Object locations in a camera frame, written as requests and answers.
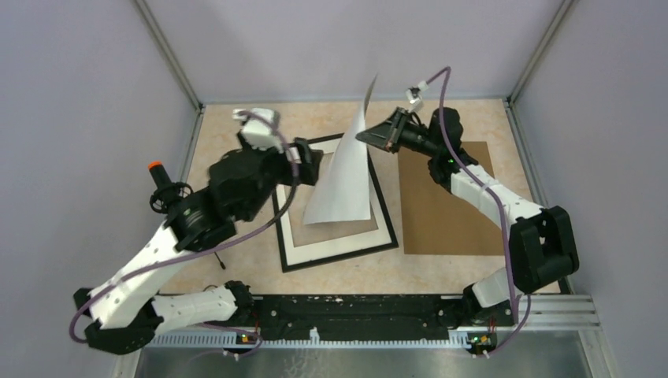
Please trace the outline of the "cat photo print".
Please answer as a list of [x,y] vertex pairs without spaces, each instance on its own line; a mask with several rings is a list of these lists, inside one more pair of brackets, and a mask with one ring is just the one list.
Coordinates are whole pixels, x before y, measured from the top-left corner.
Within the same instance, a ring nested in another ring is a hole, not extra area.
[[356,136],[366,130],[366,111],[376,81],[374,76],[351,125],[319,178],[303,213],[304,224],[367,221],[371,218],[368,149]]

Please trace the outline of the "brown frame backing board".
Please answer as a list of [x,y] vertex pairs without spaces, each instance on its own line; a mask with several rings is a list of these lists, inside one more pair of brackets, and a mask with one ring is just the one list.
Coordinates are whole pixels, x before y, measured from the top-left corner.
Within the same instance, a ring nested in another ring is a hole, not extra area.
[[412,150],[398,152],[404,253],[502,257],[499,227],[434,183],[428,160]]

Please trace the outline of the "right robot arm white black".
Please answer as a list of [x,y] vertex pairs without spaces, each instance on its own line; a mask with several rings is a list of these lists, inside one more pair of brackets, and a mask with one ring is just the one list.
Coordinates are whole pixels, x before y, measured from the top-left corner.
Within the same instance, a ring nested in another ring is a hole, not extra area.
[[398,107],[355,138],[392,154],[407,148],[425,155],[436,184],[499,227],[504,267],[466,287],[457,307],[461,321],[483,324],[497,305],[516,306],[520,295],[575,273],[580,260],[568,212],[561,206],[538,205],[505,187],[466,151],[462,135],[456,109],[435,109],[429,124],[423,124],[414,113]]

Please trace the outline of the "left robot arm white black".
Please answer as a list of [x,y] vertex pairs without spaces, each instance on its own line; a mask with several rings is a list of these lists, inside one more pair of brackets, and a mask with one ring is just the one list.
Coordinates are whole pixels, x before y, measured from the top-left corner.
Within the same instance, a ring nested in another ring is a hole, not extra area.
[[254,299],[246,284],[231,280],[212,291],[162,295],[161,287],[196,259],[243,241],[239,221],[252,221],[276,188],[314,185],[324,154],[303,138],[284,148],[260,149],[241,142],[209,167],[206,187],[182,196],[184,182],[173,182],[155,163],[150,204],[165,219],[145,247],[117,274],[95,288],[73,295],[76,315],[90,317],[76,343],[123,355],[155,336],[211,321],[246,324]]

